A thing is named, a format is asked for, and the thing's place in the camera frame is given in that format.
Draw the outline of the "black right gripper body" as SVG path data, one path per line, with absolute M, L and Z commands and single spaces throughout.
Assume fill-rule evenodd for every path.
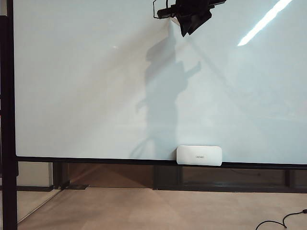
M 225 2 L 225 0 L 177 0 L 176 5 L 180 14 L 199 14 Z

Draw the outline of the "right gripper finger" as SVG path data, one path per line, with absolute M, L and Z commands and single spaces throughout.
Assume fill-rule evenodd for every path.
M 180 24 L 181 34 L 184 37 L 186 34 L 192 34 L 192 26 L 193 26 L 193 16 L 192 15 L 185 15 L 180 16 L 178 18 L 178 22 Z
M 205 22 L 211 19 L 212 14 L 210 11 L 205 11 L 204 14 L 195 14 L 191 16 L 191 25 L 188 30 L 188 34 L 191 35 L 195 32 L 200 26 L 202 26 Z

